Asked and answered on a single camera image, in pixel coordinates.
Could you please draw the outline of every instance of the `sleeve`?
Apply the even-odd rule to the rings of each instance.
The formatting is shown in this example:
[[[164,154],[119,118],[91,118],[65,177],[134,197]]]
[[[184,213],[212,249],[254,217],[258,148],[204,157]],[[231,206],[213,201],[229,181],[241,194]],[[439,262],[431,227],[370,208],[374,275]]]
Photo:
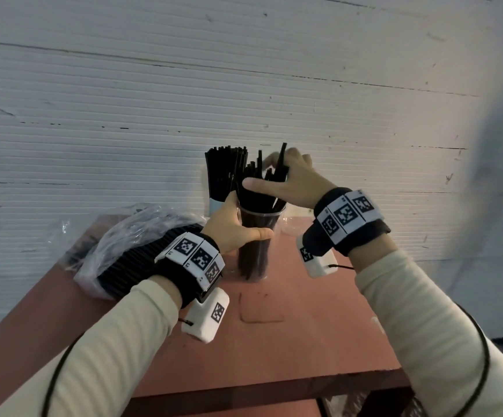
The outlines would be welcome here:
[[[431,417],[455,415],[483,370],[483,349],[469,318],[402,251],[356,276],[412,388]],[[470,416],[503,415],[503,354],[491,351],[489,378]]]
[[[54,387],[49,416],[119,416],[162,342],[178,309],[158,284],[142,281],[75,344]],[[0,406],[0,417],[41,414],[60,357]]]

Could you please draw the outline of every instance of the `corrugated panel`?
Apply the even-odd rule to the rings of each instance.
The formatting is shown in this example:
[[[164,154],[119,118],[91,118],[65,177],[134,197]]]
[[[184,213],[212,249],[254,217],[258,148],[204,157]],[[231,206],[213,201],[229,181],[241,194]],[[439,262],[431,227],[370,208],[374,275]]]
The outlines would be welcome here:
[[[50,263],[53,220],[201,212],[217,145],[310,152],[443,259],[502,80],[498,1],[0,0],[0,284],[21,282],[0,311]]]

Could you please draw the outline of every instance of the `wrist-mounted device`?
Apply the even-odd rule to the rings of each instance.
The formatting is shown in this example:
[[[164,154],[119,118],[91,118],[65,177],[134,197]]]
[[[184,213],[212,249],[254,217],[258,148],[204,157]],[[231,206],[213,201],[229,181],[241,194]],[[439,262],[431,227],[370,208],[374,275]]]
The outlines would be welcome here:
[[[155,258],[152,274],[176,285],[182,308],[193,301],[182,320],[182,332],[205,343],[215,337],[230,302],[228,294],[216,287],[224,265],[214,240],[191,232],[178,236]]]
[[[336,272],[333,247],[347,256],[353,248],[390,232],[383,214],[363,190],[332,189],[313,212],[315,221],[297,238],[297,248],[312,277]]]

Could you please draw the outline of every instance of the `table leg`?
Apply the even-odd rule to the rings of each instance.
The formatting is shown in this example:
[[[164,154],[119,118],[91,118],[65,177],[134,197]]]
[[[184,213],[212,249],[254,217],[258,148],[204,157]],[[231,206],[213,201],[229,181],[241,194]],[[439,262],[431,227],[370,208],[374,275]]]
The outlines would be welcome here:
[[[400,417],[413,398],[414,391],[409,386],[372,391],[358,417]]]

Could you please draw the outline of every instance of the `wrist strap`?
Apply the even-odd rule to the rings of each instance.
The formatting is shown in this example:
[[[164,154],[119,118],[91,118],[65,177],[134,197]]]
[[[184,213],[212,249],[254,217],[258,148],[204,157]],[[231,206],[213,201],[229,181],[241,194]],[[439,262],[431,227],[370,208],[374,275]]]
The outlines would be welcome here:
[[[223,268],[224,260],[212,238],[186,232],[155,258],[152,274],[164,276],[176,285],[184,308],[193,299],[206,299]]]
[[[383,214],[362,190],[337,187],[327,192],[314,209],[314,224],[303,235],[303,246],[322,256],[335,247],[344,256],[390,228]]]

